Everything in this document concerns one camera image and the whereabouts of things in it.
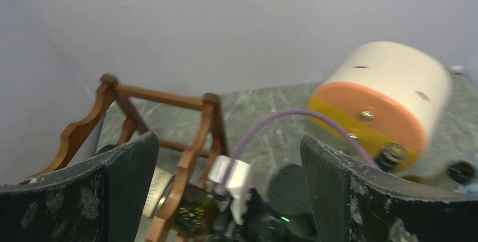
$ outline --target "white cylinder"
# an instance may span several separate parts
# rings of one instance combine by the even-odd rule
[[[434,58],[394,42],[360,46],[316,95],[392,139],[426,149],[452,92],[449,72]]]

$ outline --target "yellow band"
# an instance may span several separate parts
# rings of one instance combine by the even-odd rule
[[[349,133],[354,133],[357,136],[357,141],[373,158],[377,158],[380,155],[380,151],[382,150],[384,144],[388,142],[394,142],[389,137],[368,127],[364,122],[352,118],[345,112],[333,107],[332,105],[328,104],[326,101],[322,100],[317,96],[311,98],[309,102],[309,109],[327,116],[334,122],[338,123],[341,127],[345,128]],[[345,140],[342,135],[340,135],[328,124],[320,121],[317,118],[311,117],[311,120],[314,123],[324,127],[327,131],[331,132],[335,136]],[[419,153],[416,153],[415,151],[412,151],[406,147],[405,149],[408,152],[407,159],[404,162],[398,164],[394,168],[393,172],[400,172],[409,168],[418,159]]]

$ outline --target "bottle label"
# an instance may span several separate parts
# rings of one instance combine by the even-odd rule
[[[149,218],[153,217],[153,213],[172,178],[172,174],[156,167],[151,179],[151,185],[149,186],[148,197],[144,204],[143,215]]]

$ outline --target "bolt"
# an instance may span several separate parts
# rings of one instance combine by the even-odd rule
[[[459,184],[470,183],[476,177],[475,168],[468,162],[458,161],[448,167],[448,177]]]
[[[355,140],[359,139],[359,137],[354,133],[349,133],[348,137],[351,138],[351,139],[355,139]]]
[[[364,121],[371,121],[374,118],[374,114],[372,111],[362,111],[360,112],[360,118]]]
[[[407,150],[398,143],[386,143],[382,151],[383,156],[394,163],[401,163],[408,157]]]
[[[340,148],[338,148],[338,151],[341,152],[341,153],[347,154],[347,147],[340,147]]]

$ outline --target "white wall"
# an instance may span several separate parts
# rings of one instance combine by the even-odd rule
[[[475,88],[478,88],[478,51],[476,51],[474,56],[465,64],[463,74],[470,80]]]
[[[463,65],[478,45],[478,0],[17,1],[91,89],[104,72],[192,95],[318,81],[377,40]]]
[[[55,157],[60,133],[93,98],[71,68],[9,0],[0,0],[0,184],[18,183]],[[98,130],[73,162],[94,152]]]

